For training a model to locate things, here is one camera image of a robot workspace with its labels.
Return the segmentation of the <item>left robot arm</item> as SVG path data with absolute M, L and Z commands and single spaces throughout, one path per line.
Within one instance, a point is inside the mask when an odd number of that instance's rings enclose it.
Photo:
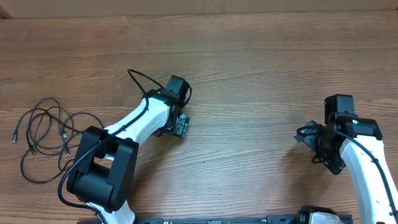
M 173 75 L 166 86 L 145 92 L 140 105 L 122 120 L 84 131 L 60 185 L 81 201 L 81 208 L 95 212 L 97 223 L 134 223 L 127 200 L 139 146 L 151 135 L 184 138 L 190 119 L 181 110 L 191 94 L 189 83 Z

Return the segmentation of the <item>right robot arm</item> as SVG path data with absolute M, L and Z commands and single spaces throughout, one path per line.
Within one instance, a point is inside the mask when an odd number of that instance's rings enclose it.
M 296 130 L 333 174 L 347 169 L 358 201 L 362 223 L 397 223 L 397 189 L 384 155 L 383 136 L 377 122 L 360 118 L 351 95 L 325 98 L 325 123 L 309 121 Z

